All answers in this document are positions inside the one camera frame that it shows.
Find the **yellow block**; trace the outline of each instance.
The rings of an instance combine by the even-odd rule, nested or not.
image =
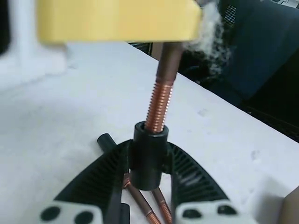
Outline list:
[[[42,42],[190,41],[201,9],[194,0],[37,0]]]

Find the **copper rod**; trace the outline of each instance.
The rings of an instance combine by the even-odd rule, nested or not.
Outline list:
[[[160,220],[154,213],[153,209],[149,205],[149,203],[146,201],[140,190],[136,189],[131,185],[130,179],[129,179],[129,173],[126,173],[123,180],[123,187],[128,189],[131,196],[135,199],[137,202],[139,208],[145,215],[146,219],[150,224],[161,224]]]
[[[167,224],[171,224],[172,223],[171,212],[170,212],[170,209],[166,203],[166,200],[165,200],[160,188],[153,190],[152,194],[155,198],[155,201],[158,203],[158,206],[163,215],[164,221]]]
[[[166,42],[163,44],[163,50],[157,69],[156,83],[145,121],[145,128],[153,133],[163,131],[172,86],[177,76],[183,51],[182,44],[179,42]],[[171,211],[160,188],[153,190],[152,194],[159,205],[165,222],[171,224]]]

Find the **copper screw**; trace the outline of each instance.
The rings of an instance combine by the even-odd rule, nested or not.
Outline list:
[[[163,44],[162,55],[156,75],[156,83],[145,121],[145,128],[153,133],[163,131],[172,86],[177,76],[183,51],[182,44],[179,42],[166,42]],[[152,194],[159,205],[165,222],[171,224],[171,212],[160,188],[153,190]]]
[[[126,173],[123,180],[123,188],[127,188],[132,197],[137,202],[139,208],[145,215],[146,219],[150,224],[161,224],[160,220],[154,213],[153,209],[149,205],[149,203],[146,201],[146,199],[143,197],[142,193],[134,188],[131,185],[130,179],[129,179],[129,173]]]
[[[156,200],[156,202],[159,205],[159,209],[161,213],[163,214],[163,219],[167,224],[172,223],[172,217],[171,217],[171,212],[170,209],[165,201],[165,198],[160,190],[160,188],[157,188],[152,191],[152,194]]]

